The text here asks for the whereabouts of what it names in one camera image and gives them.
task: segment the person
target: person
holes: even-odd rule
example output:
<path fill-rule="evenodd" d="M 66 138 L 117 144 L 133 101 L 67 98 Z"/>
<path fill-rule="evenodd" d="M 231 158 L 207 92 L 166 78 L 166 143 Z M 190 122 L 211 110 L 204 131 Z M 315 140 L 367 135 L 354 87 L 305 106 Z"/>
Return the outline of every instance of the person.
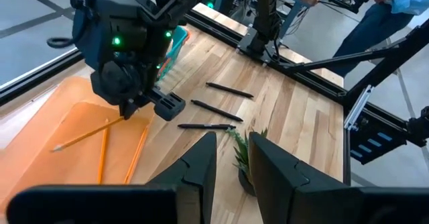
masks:
<path fill-rule="evenodd" d="M 413 16 L 429 8 L 429 0 L 374 0 L 361 22 L 343 40 L 334 57 L 364 52 L 405 28 Z M 328 67 L 345 77 L 359 63 Z"/>

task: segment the jeans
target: jeans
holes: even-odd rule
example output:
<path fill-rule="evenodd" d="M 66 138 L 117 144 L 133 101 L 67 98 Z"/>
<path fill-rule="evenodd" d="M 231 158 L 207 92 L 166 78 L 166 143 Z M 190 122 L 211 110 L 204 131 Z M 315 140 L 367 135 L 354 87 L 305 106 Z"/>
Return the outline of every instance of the jeans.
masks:
<path fill-rule="evenodd" d="M 364 52 L 388 39 L 398 30 L 405 28 L 413 15 L 407 13 L 391 13 L 391 5 L 386 3 L 371 6 L 361 22 L 344 39 L 334 57 Z M 341 64 L 328 67 L 329 70 L 345 77 L 359 63 Z"/>

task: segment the black pen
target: black pen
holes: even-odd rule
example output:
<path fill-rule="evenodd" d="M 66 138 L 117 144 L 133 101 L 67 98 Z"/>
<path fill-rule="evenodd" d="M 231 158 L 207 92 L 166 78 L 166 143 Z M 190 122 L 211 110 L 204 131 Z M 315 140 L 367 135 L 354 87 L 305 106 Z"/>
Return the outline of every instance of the black pen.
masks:
<path fill-rule="evenodd" d="M 177 125 L 180 128 L 184 129 L 221 129 L 221 130 L 227 130 L 227 129 L 235 129 L 236 127 L 234 125 L 230 124 L 194 124 L 194 123 L 184 123 Z"/>
<path fill-rule="evenodd" d="M 191 103 L 194 103 L 195 105 L 202 107 L 203 109 L 207 109 L 209 111 L 212 111 L 214 113 L 217 113 L 219 115 L 222 115 L 223 117 L 227 117 L 229 119 L 235 120 L 235 121 L 239 121 L 242 122 L 243 120 L 237 116 L 234 116 L 230 113 L 227 113 L 226 111 L 222 111 L 220 109 L 217 109 L 216 107 L 212 107 L 206 103 L 203 103 L 202 101 L 198 101 L 198 100 L 191 100 Z"/>
<path fill-rule="evenodd" d="M 218 85 L 218 84 L 213 83 L 213 82 L 206 82 L 206 85 L 209 86 L 209 87 L 212 87 L 212 88 L 216 88 L 216 89 L 219 89 L 219 90 L 227 91 L 229 93 L 240 95 L 242 97 L 248 97 L 248 98 L 252 98 L 253 97 L 252 94 L 245 93 L 245 92 L 242 92 L 242 91 L 238 91 L 238 90 L 235 90 L 235 89 L 232 89 L 232 88 L 229 88 L 229 87 L 224 87 L 222 85 Z"/>

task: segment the floor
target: floor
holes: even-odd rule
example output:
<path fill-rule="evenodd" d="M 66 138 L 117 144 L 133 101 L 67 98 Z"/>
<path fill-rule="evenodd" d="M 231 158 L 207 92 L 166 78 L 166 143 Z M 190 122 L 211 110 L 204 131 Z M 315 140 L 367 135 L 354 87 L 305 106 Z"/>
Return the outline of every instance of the floor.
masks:
<path fill-rule="evenodd" d="M 65 53 L 46 45 L 52 36 L 69 36 L 72 21 L 68 0 L 0 0 L 0 88 L 11 80 Z M 284 43 L 311 60 L 330 58 L 343 38 L 358 24 L 365 10 L 358 14 L 318 4 L 311 8 L 298 31 L 284 38 Z M 391 38 L 405 36 L 412 27 L 428 19 L 429 13 L 415 17 L 409 27 Z M 429 103 L 428 86 L 429 47 L 416 54 L 401 67 L 399 74 L 391 75 L 372 94 L 370 101 L 403 119 L 419 115 Z M 362 62 L 345 79 L 351 88 L 368 73 L 374 64 Z M 427 149 L 409 144 L 367 165 L 352 160 L 352 183 L 355 186 L 429 186 Z"/>

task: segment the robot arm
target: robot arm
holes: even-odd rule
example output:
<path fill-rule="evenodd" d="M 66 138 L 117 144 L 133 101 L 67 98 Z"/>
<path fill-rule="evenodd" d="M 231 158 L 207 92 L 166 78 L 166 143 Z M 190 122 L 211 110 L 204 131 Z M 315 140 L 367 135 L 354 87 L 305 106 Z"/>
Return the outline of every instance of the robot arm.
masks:
<path fill-rule="evenodd" d="M 75 44 L 91 74 L 93 91 L 130 118 L 155 103 L 155 113 L 169 121 L 185 101 L 163 94 L 155 83 L 174 30 L 184 15 L 206 0 L 70 0 L 76 9 L 72 39 L 48 40 L 53 48 Z"/>

